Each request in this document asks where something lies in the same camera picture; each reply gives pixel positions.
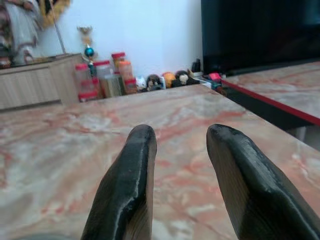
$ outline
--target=wooden cabinet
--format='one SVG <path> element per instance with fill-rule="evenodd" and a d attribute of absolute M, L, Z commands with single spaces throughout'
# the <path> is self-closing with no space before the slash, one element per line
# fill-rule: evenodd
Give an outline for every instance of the wooden cabinet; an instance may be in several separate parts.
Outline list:
<path fill-rule="evenodd" d="M 81 62 L 81 55 L 73 54 L 0 70 L 0 110 L 52 101 L 77 103 L 74 66 Z"/>

